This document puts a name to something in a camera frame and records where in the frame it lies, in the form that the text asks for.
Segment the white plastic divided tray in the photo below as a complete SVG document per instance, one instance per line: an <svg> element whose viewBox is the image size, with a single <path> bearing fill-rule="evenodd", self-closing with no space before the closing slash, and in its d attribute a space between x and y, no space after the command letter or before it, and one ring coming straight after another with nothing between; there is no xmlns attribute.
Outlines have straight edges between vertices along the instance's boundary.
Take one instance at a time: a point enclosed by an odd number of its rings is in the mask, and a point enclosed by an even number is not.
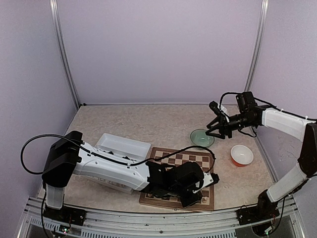
<svg viewBox="0 0 317 238"><path fill-rule="evenodd" d="M98 140L98 142L95 144L95 147L102 151L113 150L131 153L136 155L140 159L140 161L143 161L146 159L148 155L148 152L151 148L151 144L147 142L137 141L104 133L102 137ZM87 179L98 184L101 184L102 186L106 186L108 188L120 191L122 193L132 194L133 192L133 189L126 185L109 181L103 178L87 177Z"/></svg>

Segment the wooden chess board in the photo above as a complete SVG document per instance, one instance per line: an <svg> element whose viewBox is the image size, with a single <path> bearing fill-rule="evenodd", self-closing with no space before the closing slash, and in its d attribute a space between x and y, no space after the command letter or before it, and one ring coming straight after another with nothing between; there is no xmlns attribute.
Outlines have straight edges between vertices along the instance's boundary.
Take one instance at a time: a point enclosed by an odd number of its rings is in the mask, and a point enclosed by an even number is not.
<svg viewBox="0 0 317 238"><path fill-rule="evenodd" d="M151 149L149 158L160 158L165 155L175 152L174 149L168 148L159 148L154 147ZM159 164L169 164L180 166L186 162L196 162L200 165L201 169L206 172L213 163L211 154L207 152L196 152L196 151L184 151L179 154L173 155L169 158L165 158L159 161ZM202 203L202 200L190 207L187 207L186 210L189 211L213 211L214 210L214 189L213 186L203 188L201 190L202 198L208 197L209 200L207 203ZM153 206L166 209L183 209L180 199L176 197L166 197L166 198L156 198L149 193L141 193L139 197L139 203L141 205Z"/></svg>

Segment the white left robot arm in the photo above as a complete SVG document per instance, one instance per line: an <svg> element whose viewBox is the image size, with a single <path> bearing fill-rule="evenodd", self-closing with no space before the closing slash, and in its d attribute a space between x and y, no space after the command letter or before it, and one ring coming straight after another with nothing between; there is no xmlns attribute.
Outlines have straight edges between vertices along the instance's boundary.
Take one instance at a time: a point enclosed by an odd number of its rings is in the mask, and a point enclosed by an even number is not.
<svg viewBox="0 0 317 238"><path fill-rule="evenodd" d="M46 205L58 220L69 216L64 206L64 191L73 174L113 181L155 197L177 197L183 207L202 199L204 173L196 162L180 166L151 160L136 162L101 153L82 141L82 133L72 131L49 150L42 174Z"/></svg>

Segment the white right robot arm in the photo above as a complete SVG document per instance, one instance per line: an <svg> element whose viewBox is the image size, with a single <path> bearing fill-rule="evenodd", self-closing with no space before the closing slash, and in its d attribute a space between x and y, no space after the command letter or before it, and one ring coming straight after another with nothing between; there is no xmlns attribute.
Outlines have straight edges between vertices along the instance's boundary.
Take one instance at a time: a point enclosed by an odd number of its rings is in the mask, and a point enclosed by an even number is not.
<svg viewBox="0 0 317 238"><path fill-rule="evenodd" d="M216 118L207 125L208 136L220 139L231 138L232 132L245 127L265 126L288 134L302 143L296 165L277 183L258 196L253 207L237 210L240 225L263 221L279 216L278 202L300 190L317 174L317 121L278 109L259 99L251 91L235 93L239 114L228 116L221 103L210 102L209 108Z"/></svg>

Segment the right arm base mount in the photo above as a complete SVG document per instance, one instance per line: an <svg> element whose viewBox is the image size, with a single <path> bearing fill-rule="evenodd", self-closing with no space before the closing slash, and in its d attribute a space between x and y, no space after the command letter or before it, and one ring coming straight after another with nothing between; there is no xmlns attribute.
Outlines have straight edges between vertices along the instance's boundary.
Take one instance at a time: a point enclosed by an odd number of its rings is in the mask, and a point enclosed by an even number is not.
<svg viewBox="0 0 317 238"><path fill-rule="evenodd" d="M247 207L242 205L240 209L236 210L236 215L239 225L247 225L278 217L280 213L277 208L263 210L258 208L258 206Z"/></svg>

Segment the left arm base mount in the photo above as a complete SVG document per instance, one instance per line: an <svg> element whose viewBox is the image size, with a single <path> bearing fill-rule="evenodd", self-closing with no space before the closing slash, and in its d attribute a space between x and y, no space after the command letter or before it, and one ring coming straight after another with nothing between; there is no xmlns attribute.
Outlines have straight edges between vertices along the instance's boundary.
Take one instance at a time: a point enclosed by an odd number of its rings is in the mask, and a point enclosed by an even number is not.
<svg viewBox="0 0 317 238"><path fill-rule="evenodd" d="M87 212L83 209L62 206L56 210L45 205L44 217L69 225L83 226Z"/></svg>

